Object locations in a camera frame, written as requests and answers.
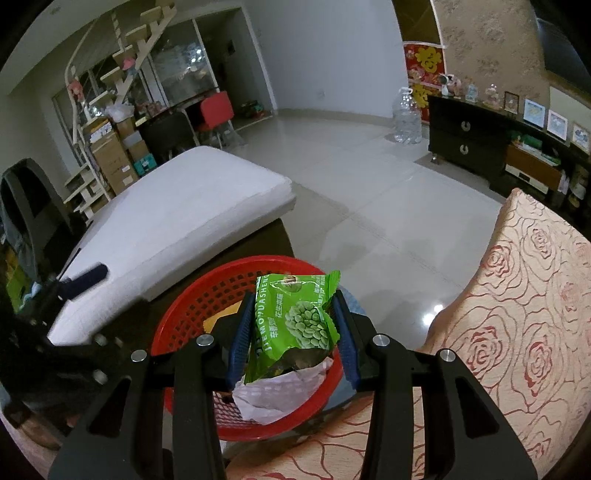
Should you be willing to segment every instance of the black cabinet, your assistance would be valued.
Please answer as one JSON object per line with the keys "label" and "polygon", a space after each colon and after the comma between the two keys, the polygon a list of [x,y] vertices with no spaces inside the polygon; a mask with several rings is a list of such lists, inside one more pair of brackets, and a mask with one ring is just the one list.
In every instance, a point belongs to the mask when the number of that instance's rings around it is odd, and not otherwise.
{"label": "black cabinet", "polygon": [[[529,183],[505,171],[507,147],[511,143],[511,131],[527,134],[542,141],[542,151],[561,160],[559,170],[570,177],[574,167],[580,165],[591,171],[591,160],[576,146],[563,142],[545,129],[525,122],[505,111],[494,111],[482,104],[430,95],[429,150],[441,155],[477,175],[487,179],[491,190],[508,196],[511,189],[519,187],[551,207],[552,191],[547,194],[536,190]],[[589,192],[581,202],[581,208],[570,215],[561,207],[557,210],[571,225],[591,239],[591,199]]]}
{"label": "black cabinet", "polygon": [[504,168],[506,118],[481,106],[430,96],[429,150],[489,181]]}

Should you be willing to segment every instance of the peanut package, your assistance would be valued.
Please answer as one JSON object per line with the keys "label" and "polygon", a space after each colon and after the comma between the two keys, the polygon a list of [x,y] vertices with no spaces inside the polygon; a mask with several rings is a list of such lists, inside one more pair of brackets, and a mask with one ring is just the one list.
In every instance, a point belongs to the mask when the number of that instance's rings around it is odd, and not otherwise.
{"label": "peanut package", "polygon": [[339,341],[327,313],[340,272],[256,280],[255,326],[245,382],[318,365]]}

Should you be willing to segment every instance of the doorway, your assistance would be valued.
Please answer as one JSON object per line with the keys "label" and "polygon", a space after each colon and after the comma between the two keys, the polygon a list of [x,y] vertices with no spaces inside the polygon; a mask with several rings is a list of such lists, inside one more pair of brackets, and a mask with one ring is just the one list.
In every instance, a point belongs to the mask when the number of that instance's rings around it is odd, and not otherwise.
{"label": "doorway", "polygon": [[269,89],[241,8],[196,19],[220,90],[230,97],[235,130],[272,116]]}

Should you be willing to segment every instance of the black handle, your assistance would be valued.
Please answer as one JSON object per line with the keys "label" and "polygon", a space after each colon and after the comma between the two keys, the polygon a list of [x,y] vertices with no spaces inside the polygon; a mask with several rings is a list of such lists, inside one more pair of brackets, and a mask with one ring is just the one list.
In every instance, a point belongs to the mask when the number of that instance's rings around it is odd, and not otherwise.
{"label": "black handle", "polygon": [[60,282],[59,295],[63,300],[74,300],[86,290],[106,279],[108,274],[107,266],[99,263],[76,278]]}

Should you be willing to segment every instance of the pink toy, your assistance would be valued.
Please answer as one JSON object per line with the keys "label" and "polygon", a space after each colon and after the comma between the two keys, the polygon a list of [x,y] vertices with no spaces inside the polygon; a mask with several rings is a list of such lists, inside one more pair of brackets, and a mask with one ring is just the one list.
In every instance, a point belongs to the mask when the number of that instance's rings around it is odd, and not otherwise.
{"label": "pink toy", "polygon": [[74,98],[76,98],[80,103],[84,102],[84,90],[82,89],[80,80],[77,78],[72,80],[68,85],[68,90],[72,92]]}

